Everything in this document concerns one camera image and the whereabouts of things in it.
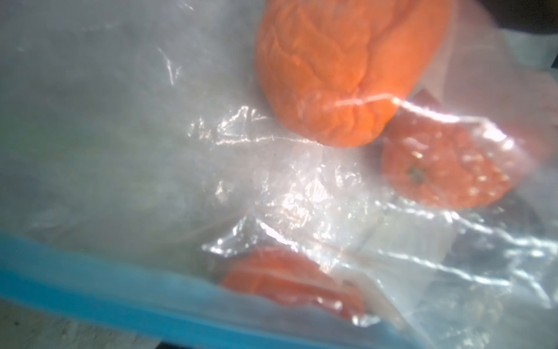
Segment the blue-zip bag of oranges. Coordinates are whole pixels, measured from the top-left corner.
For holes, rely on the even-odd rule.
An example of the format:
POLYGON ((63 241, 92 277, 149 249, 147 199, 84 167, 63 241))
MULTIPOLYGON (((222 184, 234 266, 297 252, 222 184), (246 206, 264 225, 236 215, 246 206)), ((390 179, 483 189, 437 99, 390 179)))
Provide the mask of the blue-zip bag of oranges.
POLYGON ((556 348, 541 51, 482 1, 3 1, 1 297, 193 348, 556 348))

